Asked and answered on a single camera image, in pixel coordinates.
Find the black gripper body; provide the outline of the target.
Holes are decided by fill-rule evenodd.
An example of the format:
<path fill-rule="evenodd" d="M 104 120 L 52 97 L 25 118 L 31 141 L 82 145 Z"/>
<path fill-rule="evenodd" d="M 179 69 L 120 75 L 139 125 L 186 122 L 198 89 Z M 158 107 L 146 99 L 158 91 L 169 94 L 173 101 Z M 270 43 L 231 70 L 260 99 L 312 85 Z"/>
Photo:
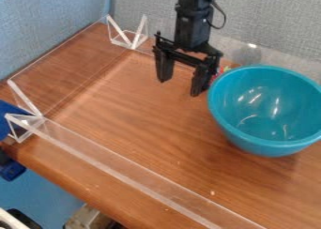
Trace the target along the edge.
<path fill-rule="evenodd" d="M 193 49 L 187 49 L 178 46 L 170 39 L 165 38 L 161 32 L 154 34 L 154 38 L 155 42 L 153 49 L 159 48 L 162 51 L 167 52 L 171 55 L 174 63 L 179 62 L 194 68 L 197 68 L 199 64 L 215 65 L 218 68 L 223 53 L 211 47 L 207 42 L 202 43 Z"/>

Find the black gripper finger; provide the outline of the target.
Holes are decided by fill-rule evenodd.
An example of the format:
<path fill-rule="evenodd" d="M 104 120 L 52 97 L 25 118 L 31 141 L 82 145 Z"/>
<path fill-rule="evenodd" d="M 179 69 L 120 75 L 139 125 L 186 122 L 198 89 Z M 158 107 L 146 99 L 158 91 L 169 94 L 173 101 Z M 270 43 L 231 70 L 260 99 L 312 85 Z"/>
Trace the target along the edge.
<path fill-rule="evenodd" d="M 174 60 L 171 55 L 159 48 L 154 48 L 153 51 L 155 58 L 157 78 L 159 82 L 163 83 L 173 77 Z"/>
<path fill-rule="evenodd" d="M 191 78 L 190 95 L 197 97 L 210 87 L 211 78 L 217 74 L 217 66 L 199 64 Z"/>

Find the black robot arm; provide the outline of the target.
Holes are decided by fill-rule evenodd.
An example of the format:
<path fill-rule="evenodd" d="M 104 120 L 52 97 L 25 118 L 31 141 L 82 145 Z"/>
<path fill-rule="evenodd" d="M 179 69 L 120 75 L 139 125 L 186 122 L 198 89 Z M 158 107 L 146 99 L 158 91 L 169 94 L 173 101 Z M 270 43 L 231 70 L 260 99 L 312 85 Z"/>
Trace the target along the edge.
<path fill-rule="evenodd" d="M 211 29 L 223 28 L 223 25 L 215 26 L 211 23 L 215 10 L 226 20 L 226 13 L 215 0 L 178 0 L 174 40 L 163 38 L 161 32 L 155 34 L 153 53 L 157 78 L 161 83 L 171 79 L 175 61 L 194 67 L 190 87 L 193 97 L 209 89 L 223 56 L 223 53 L 210 46 Z"/>

